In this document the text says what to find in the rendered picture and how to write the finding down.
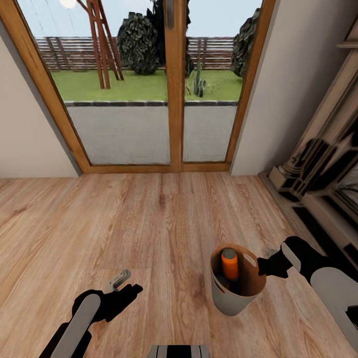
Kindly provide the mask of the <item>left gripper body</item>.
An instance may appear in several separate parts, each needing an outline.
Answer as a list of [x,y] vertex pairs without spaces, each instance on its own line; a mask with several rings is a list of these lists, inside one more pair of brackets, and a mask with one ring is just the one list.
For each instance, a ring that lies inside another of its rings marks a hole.
[[116,299],[115,311],[111,317],[106,318],[106,322],[110,322],[119,315],[131,302],[136,299],[136,294],[131,284],[127,284],[121,291],[110,293]]

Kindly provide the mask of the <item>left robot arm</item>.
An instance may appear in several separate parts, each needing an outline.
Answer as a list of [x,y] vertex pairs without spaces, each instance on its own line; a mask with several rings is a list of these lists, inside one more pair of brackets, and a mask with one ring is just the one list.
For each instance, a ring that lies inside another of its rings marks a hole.
[[110,322],[143,290],[138,284],[117,289],[130,276],[128,269],[121,270],[105,284],[106,294],[92,289],[78,296],[73,304],[72,319],[60,326],[39,358],[83,358],[92,339],[88,331],[91,324],[103,319]]

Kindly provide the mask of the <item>trash can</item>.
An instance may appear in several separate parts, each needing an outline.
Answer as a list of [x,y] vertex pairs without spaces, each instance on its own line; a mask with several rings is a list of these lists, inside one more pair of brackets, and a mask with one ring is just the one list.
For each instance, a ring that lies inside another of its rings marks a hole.
[[[232,249],[237,254],[241,295],[229,292],[217,280],[217,275],[224,276],[221,254],[225,249]],[[243,253],[248,254],[256,262],[256,267],[243,257]],[[236,244],[220,245],[213,250],[210,256],[212,299],[217,309],[222,312],[223,315],[237,315],[264,290],[267,282],[267,274],[259,276],[257,259],[258,258],[251,251]]]

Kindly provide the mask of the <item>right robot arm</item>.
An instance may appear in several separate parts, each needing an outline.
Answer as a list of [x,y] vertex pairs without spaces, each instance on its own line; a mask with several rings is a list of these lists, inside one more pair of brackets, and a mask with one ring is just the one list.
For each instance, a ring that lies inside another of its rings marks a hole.
[[259,276],[267,274],[287,279],[287,268],[294,266],[307,279],[358,354],[358,282],[299,237],[283,241],[280,251],[267,248],[265,255],[267,259],[257,259]]

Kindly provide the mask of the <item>can of soda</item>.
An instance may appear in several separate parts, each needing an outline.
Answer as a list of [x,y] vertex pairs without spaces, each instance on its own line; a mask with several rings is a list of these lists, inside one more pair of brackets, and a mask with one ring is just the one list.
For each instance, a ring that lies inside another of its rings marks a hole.
[[225,276],[217,275],[217,280],[219,281],[219,283],[220,283],[224,288],[226,288],[229,292],[231,292],[231,291],[229,290],[229,283],[228,283],[228,281],[226,280]]
[[232,249],[225,249],[221,254],[222,271],[227,279],[235,279],[238,275],[237,254]]
[[240,278],[239,277],[235,279],[227,278],[227,280],[229,283],[229,290],[236,295],[241,295]]

